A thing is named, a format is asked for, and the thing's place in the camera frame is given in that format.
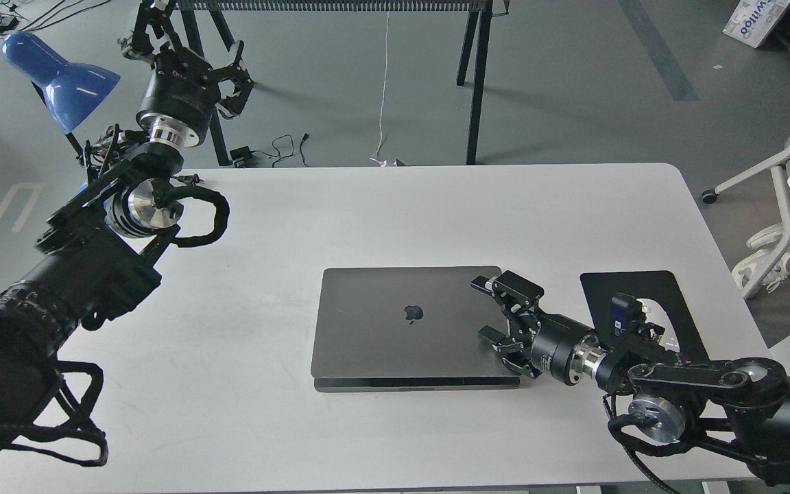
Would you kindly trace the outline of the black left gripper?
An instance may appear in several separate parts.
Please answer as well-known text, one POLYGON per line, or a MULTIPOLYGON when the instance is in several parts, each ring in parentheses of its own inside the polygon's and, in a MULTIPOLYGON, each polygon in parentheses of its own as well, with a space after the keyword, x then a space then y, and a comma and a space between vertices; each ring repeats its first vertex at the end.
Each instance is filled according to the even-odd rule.
POLYGON ((178 1, 141 1, 128 23, 128 33, 119 39, 122 56, 128 60, 153 62, 152 77, 142 97, 136 121, 142 128, 149 128, 154 115, 176 119, 194 132, 207 132, 211 115, 217 104, 224 119, 234 119, 242 114, 254 80, 243 59, 245 43, 236 40, 229 48, 233 61, 215 70, 215 81, 232 82, 233 92, 220 98, 215 82, 211 82, 211 65, 191 50, 176 52, 172 49, 156 54, 150 32, 157 40, 165 40, 173 47, 181 41, 171 22, 171 15, 178 1))

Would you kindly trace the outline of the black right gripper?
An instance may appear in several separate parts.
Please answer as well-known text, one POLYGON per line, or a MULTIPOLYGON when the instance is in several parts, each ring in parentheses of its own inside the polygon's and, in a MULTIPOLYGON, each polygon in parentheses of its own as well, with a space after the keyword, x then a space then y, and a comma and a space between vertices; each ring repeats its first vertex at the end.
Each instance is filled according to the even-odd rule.
POLYGON ((477 332, 501 356, 506 369, 531 379, 548 373, 561 384, 579 382, 584 354, 598 347, 595 329, 561 314, 542 312, 538 304, 544 289, 512 271, 491 278, 477 276, 470 286, 491 296, 509 329, 517 329, 517 334, 505 334, 485 325, 477 332))

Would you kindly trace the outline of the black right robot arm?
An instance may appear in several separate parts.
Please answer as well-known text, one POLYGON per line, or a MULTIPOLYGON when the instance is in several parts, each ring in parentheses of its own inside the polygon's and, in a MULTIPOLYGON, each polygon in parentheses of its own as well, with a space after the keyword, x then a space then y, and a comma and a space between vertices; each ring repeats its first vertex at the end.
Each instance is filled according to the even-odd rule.
POLYGON ((768 357, 706 359, 670 272, 584 273, 596 309, 592 327, 540 306, 539 285, 507 271, 471 287, 495 300, 507 333, 479 335, 505 368, 532 379, 548 373, 603 391, 606 427, 640 472, 672 492, 641 456, 693 448, 742 462, 768 486, 790 484, 790 376, 768 357))

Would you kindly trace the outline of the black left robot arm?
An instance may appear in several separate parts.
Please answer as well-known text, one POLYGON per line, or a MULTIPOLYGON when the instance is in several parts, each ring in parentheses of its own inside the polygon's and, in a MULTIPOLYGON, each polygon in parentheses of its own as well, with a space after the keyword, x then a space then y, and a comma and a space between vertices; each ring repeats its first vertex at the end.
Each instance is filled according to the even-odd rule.
POLYGON ((87 182, 49 219, 35 247, 44 259, 0 293, 0 451, 83 440, 106 464, 106 434, 91 418, 104 374, 58 351, 78 327, 94 331, 135 309, 159 287, 154 266, 169 245, 212 244, 228 228, 228 201, 197 180, 175 183, 182 151, 204 142, 216 113, 240 115, 254 87, 222 1, 143 1, 123 56, 152 76, 139 129, 114 126, 78 147, 87 182))

